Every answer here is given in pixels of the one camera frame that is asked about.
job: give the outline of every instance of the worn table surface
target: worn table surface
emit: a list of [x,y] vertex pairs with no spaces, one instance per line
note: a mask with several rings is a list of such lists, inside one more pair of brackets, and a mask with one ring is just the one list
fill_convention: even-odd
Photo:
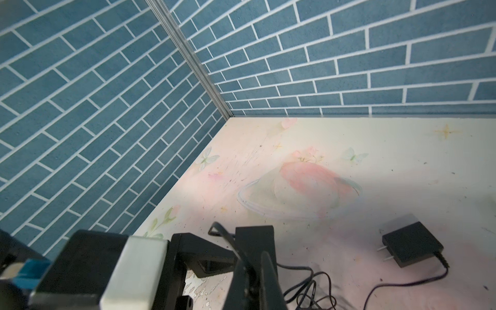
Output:
[[[376,251],[419,219],[444,245],[448,277],[378,289],[368,309],[496,309],[495,154],[490,119],[231,118],[136,235],[226,246],[207,235],[213,221],[273,225],[279,263],[328,272],[339,309],[362,309],[381,281],[443,272],[435,258],[399,268]],[[279,269],[283,290],[305,276]],[[231,279],[189,273],[185,293],[194,309],[221,309]]]

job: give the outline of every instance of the white plastic part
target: white plastic part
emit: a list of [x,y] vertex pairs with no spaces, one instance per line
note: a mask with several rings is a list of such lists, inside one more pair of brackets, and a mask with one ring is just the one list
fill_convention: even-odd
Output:
[[101,310],[150,310],[169,241],[130,236],[100,299]]

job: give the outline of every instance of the brick wall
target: brick wall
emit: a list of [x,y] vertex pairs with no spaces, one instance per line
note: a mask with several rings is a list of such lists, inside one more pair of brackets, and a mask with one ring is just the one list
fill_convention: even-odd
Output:
[[235,116],[496,113],[494,0],[165,0]]
[[144,0],[0,2],[0,228],[132,234],[224,121]]

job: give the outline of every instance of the blue brick wall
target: blue brick wall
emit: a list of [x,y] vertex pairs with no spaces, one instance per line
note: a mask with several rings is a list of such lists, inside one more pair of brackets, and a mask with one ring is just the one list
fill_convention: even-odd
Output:
[[496,114],[494,0],[167,0],[235,116]]
[[0,2],[0,228],[36,251],[132,234],[223,124],[145,1]]

